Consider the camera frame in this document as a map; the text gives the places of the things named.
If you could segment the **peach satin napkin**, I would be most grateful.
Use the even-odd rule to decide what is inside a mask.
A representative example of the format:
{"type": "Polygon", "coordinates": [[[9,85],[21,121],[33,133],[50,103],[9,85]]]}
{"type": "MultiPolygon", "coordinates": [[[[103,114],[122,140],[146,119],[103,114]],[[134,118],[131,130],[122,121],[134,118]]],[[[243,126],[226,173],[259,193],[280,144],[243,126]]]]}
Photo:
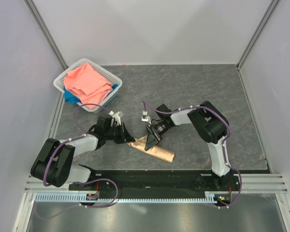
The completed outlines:
{"type": "Polygon", "coordinates": [[[158,158],[165,162],[171,163],[175,157],[175,153],[173,151],[169,151],[165,148],[162,148],[158,145],[154,145],[149,150],[145,151],[147,136],[143,136],[142,138],[135,139],[134,142],[127,143],[130,147],[135,148],[138,151],[141,151],[147,155],[158,158]]]}

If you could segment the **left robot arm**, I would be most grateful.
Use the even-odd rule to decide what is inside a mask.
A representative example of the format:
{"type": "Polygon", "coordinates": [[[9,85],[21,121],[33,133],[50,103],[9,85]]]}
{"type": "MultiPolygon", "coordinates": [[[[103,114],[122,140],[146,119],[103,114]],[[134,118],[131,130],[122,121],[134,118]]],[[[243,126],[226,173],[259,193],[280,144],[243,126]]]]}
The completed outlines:
{"type": "Polygon", "coordinates": [[[42,146],[34,161],[30,174],[43,181],[44,186],[61,187],[68,180],[75,156],[100,149],[107,141],[116,144],[134,142],[120,119],[102,114],[96,124],[81,136],[67,140],[49,138],[42,146]]]}

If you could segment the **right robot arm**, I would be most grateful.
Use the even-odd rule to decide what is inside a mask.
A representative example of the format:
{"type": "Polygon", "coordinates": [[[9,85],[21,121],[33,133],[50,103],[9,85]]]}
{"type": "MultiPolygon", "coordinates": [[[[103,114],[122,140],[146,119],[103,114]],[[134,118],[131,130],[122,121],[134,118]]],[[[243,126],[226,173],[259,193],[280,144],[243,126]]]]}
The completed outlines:
{"type": "Polygon", "coordinates": [[[211,158],[212,186],[223,190],[229,185],[231,168],[226,149],[226,140],[230,136],[230,126],[227,119],[209,102],[174,111],[165,104],[153,108],[159,120],[156,124],[147,125],[145,150],[162,141],[162,135],[173,127],[191,124],[200,138],[207,143],[211,158]]]}

